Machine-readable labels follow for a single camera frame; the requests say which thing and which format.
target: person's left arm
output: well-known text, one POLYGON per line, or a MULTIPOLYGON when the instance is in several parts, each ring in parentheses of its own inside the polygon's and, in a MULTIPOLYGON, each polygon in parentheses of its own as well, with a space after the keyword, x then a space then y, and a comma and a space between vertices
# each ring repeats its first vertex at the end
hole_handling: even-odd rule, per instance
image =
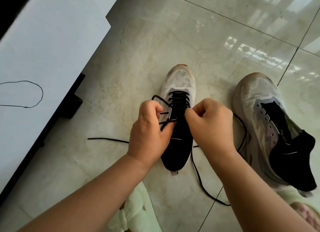
POLYGON ((19 232, 102 230, 168 146, 174 123, 161 132, 158 118, 162 111, 156 101, 143 102, 131 129, 127 154, 19 232))

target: forearm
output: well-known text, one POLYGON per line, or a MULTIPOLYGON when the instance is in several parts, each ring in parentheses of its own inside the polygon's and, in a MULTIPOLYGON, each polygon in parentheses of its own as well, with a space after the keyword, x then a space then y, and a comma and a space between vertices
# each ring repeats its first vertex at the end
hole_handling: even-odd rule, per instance
POLYGON ((125 155, 19 231, 100 231, 147 172, 125 155))
POLYGON ((208 153, 243 231, 314 231, 235 150, 219 159, 212 156, 214 152, 208 153))

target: white sneaker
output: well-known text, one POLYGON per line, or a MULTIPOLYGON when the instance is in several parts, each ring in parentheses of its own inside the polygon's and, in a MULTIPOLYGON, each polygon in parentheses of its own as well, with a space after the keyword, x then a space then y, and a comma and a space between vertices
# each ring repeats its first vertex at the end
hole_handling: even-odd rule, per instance
POLYGON ((159 119, 159 123, 162 123, 161 130, 168 122, 177 122, 161 159, 168 170, 178 171, 188 161, 193 142, 184 117, 186 108, 192 108, 196 98, 196 82, 190 68, 185 64, 178 64, 172 68, 162 84, 159 95, 166 102, 158 100, 163 107, 159 119))
POLYGON ((317 187, 310 169, 315 139, 288 117, 280 91, 266 75, 251 73, 238 83, 233 110, 248 129, 243 156, 271 187, 290 184, 304 192, 317 187))

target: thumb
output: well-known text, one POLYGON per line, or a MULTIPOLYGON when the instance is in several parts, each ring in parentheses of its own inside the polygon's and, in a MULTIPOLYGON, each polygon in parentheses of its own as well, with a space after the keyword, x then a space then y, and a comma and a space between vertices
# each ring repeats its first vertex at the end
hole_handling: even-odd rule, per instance
POLYGON ((174 126, 176 122, 170 122, 168 123, 161 132, 161 139, 167 141, 170 140, 172 133, 174 131, 174 126))
POLYGON ((188 122, 189 128, 193 126, 195 123, 198 123, 201 121, 201 117, 198 116, 198 114, 191 108, 187 108, 184 117, 186 118, 186 121, 188 122))

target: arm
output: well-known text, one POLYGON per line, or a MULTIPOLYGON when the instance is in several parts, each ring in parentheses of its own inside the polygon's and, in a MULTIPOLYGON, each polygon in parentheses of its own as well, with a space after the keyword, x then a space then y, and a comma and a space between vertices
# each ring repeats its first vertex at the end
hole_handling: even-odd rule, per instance
POLYGON ((233 145, 232 112, 228 108, 204 99, 193 109, 187 109, 185 117, 194 140, 222 181, 244 232, 314 231, 237 153, 233 145))
POLYGON ((161 111, 156 101, 143 102, 128 153, 19 231, 101 231, 168 146, 174 123, 161 132, 157 118, 161 111))

